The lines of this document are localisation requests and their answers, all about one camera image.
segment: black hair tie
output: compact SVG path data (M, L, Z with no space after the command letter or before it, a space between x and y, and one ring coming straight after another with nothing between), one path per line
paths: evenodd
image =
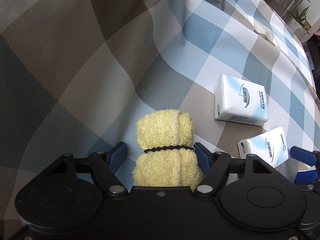
M161 150L174 150L174 149L177 149L177 150L180 150L180 149L186 149L186 150L192 150L194 151L195 149L192 148L192 147L189 147L189 146L185 146L185 145L176 145L176 146L163 146L163 147L156 147L156 148L152 148L152 149L146 149L144 150L145 153L148 153L148 152L157 152L157 151L161 151Z

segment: folded yellow towel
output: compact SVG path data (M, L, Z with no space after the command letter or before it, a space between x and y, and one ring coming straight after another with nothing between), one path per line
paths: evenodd
M137 142L142 150L163 146L192 147L194 125L188 113L160 110L137 121ZM133 178L138 186L190 186L201 180L194 151L160 150L143 153L136 161Z

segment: checkered tablecloth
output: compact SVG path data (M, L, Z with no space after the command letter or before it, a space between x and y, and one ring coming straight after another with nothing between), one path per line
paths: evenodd
M17 192L62 154L120 141L126 187L141 154L135 123L189 112L195 142L237 142L282 126L288 147L320 149L319 99L304 50L263 0L0 0L0 234L18 230ZM214 120L220 74L265 86L263 127ZM279 171L293 180L298 162Z

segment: white tissue package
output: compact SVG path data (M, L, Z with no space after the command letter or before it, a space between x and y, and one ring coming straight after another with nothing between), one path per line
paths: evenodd
M289 159L287 143L281 126L238 142L238 148L240 158L253 153L274 168Z
M215 119L255 125L268 121L264 86L221 75L215 83L214 90Z

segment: metal bolt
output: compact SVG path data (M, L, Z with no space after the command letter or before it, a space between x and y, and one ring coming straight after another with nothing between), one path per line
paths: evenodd
M159 196L159 197L163 197L164 195L165 195L165 193L163 191L160 191L157 193L157 196Z
M297 236L290 236L288 240L299 240Z
M114 194L119 194L119 193L122 193L124 192L125 188L121 185L112 185L110 188L109 188L109 191L111 193L114 193Z
M213 188L209 185L200 185L197 187L197 191L199 191L201 193L209 193L209 192L213 191Z
M34 240L32 236L25 236L23 240Z

